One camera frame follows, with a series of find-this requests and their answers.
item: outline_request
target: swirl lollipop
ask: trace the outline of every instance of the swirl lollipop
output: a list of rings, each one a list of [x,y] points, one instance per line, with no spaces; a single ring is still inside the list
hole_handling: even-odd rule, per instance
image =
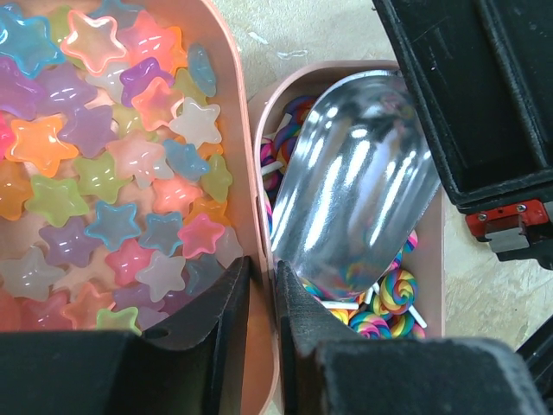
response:
[[[368,339],[391,339],[390,328],[384,318],[373,313],[358,313],[349,322],[349,327]]]
[[[390,272],[380,285],[380,301],[393,315],[405,313],[415,302],[418,284],[415,277],[404,270]]]

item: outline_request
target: pink star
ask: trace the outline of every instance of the pink star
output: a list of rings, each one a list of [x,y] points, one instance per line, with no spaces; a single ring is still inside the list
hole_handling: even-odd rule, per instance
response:
[[[115,172],[120,179],[134,175],[148,183],[156,177],[154,164],[165,154],[161,144],[149,142],[139,130],[131,131],[122,140],[108,143],[106,149],[115,160]]]
[[[214,253],[217,239],[223,236],[223,233],[223,225],[211,222],[207,214],[199,214],[178,233],[184,244],[182,256],[189,259],[203,252]]]

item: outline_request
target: pastel star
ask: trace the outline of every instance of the pastel star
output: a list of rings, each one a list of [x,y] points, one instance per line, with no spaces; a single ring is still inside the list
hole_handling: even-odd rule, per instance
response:
[[[109,253],[105,263],[115,271],[115,284],[123,287],[134,282],[137,272],[149,265],[153,252],[153,249],[144,249],[138,245],[136,239],[127,239],[118,251]]]
[[[223,156],[214,154],[209,157],[210,170],[200,179],[201,188],[214,200],[222,203],[228,197],[228,188],[232,185],[232,175],[226,169]]]
[[[156,19],[146,10],[138,13],[132,27],[120,30],[118,38],[129,50],[131,65],[154,57],[165,72],[171,72],[171,48],[175,45],[175,34],[158,26]]]
[[[179,231],[182,256],[192,258],[200,253],[214,253],[217,239],[223,236],[225,227],[211,222],[206,214],[199,214]]]
[[[46,301],[50,286],[66,275],[65,271],[44,261],[41,248],[31,246],[21,259],[0,261],[3,288],[13,297]]]
[[[184,257],[169,258],[155,251],[149,266],[137,273],[137,281],[149,285],[149,297],[157,302],[169,291],[184,290],[181,272],[185,264]]]
[[[62,126],[61,118],[56,116],[35,122],[13,120],[11,129],[16,134],[16,141],[6,150],[6,158],[11,162],[31,162],[44,176],[54,177],[61,160],[79,154],[74,145],[58,139]]]
[[[19,70],[34,79],[41,70],[66,59],[50,41],[50,23],[44,16],[23,19],[6,9],[0,9],[0,55],[13,59]]]
[[[182,241],[178,232],[182,228],[182,215],[178,212],[170,214],[147,214],[146,232],[140,237],[138,243],[144,248],[157,249],[163,255],[170,257],[175,253]]]
[[[135,222],[136,215],[136,203],[114,207],[98,201],[96,220],[85,229],[85,234],[101,239],[107,249],[116,251],[127,239],[140,235],[140,227]]]
[[[184,137],[196,149],[203,143],[221,142],[221,133],[215,125],[221,109],[217,104],[200,106],[190,97],[182,103],[182,114],[169,123],[171,131]]]
[[[225,271],[214,255],[204,253],[200,259],[191,259],[185,265],[188,272],[186,292],[197,297],[211,287]]]
[[[115,37],[118,24],[113,17],[91,19],[78,10],[69,10],[67,23],[71,30],[61,43],[64,54],[79,58],[93,75],[101,75],[112,61],[126,61],[127,49]]]
[[[103,153],[96,160],[79,157],[73,162],[79,179],[79,192],[82,195],[96,195],[107,203],[115,203],[119,190],[130,182],[115,176],[115,162],[110,153]]]
[[[156,77],[163,78],[168,86],[175,83],[175,78],[170,73],[162,71],[156,58],[146,58],[121,73],[121,84],[123,85],[121,102],[123,105],[132,107],[132,99],[143,93]]]
[[[154,78],[142,93],[131,100],[132,106],[140,112],[146,131],[169,125],[182,102],[182,93],[169,88],[167,82],[159,77]]]
[[[60,313],[68,301],[67,291],[55,292],[46,301],[23,301],[22,331],[70,330],[71,322]]]
[[[145,135],[137,130],[131,131],[122,140],[108,143],[106,147],[115,160],[115,171],[119,178],[128,179],[135,176],[150,183],[156,174],[154,163],[165,153],[161,144],[149,142]]]
[[[165,140],[163,147],[171,169],[189,181],[197,182],[209,172],[209,164],[200,158],[192,144],[179,144],[174,140]]]
[[[199,197],[192,205],[192,212],[185,218],[184,224],[188,225],[199,214],[206,214],[211,222],[220,223],[224,227],[229,227],[231,222],[226,218],[227,202],[219,203],[218,201],[208,201],[203,197]]]
[[[102,5],[88,15],[92,19],[111,16],[117,21],[118,29],[121,30],[132,26],[141,10],[144,10],[144,7],[137,4],[125,4],[121,0],[102,0]]]
[[[21,218],[22,204],[33,196],[31,183],[22,172],[21,164],[0,162],[0,216],[7,220]]]
[[[85,235],[85,222],[73,217],[64,227],[43,227],[38,234],[49,246],[46,263],[49,265],[73,264],[85,268],[90,264],[92,252],[102,245],[98,239]]]
[[[167,159],[165,157],[160,158],[154,163],[154,177],[156,179],[169,180],[175,177],[173,170],[167,165]],[[137,178],[138,188],[147,188],[150,185],[149,180]]]
[[[55,180],[41,175],[31,177],[34,196],[25,202],[29,212],[41,214],[53,227],[63,227],[71,216],[88,213],[74,179]]]
[[[24,76],[11,58],[0,57],[0,110],[29,121],[45,95],[44,88]]]
[[[99,310],[115,306],[110,292],[99,293],[94,284],[85,282],[74,302],[62,307],[61,315],[71,321],[74,329],[90,330],[96,327]]]
[[[109,105],[97,106],[89,110],[84,106],[74,109],[73,115],[61,129],[58,138],[76,145],[86,158],[93,158],[106,144],[118,139],[111,130],[112,109]]]
[[[129,69],[129,64],[127,62],[110,62],[100,76],[88,74],[85,80],[91,85],[105,89],[110,98],[120,104],[123,84],[119,77],[121,73],[127,69]]]
[[[98,90],[77,75],[75,67],[67,62],[41,72],[36,81],[45,89],[45,98],[37,109],[42,115],[59,112],[71,116],[75,108],[85,106],[98,95]]]
[[[159,214],[180,212],[186,216],[190,203],[203,194],[201,188],[180,176],[169,180],[155,180],[153,187],[156,192],[153,210]]]
[[[121,311],[109,311],[102,309],[98,311],[96,318],[96,329],[98,330],[130,330],[135,335],[141,335],[137,327],[138,309],[129,307]]]

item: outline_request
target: open lid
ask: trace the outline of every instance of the open lid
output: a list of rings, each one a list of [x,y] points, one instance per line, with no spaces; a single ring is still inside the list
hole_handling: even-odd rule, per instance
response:
[[[373,1],[471,233],[553,269],[553,3]]]

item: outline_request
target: metal scoop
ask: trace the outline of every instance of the metal scoop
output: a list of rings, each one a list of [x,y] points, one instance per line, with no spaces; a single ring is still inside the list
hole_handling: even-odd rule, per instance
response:
[[[357,73],[315,103],[273,212],[272,251],[326,298],[385,272],[439,185],[398,72]]]

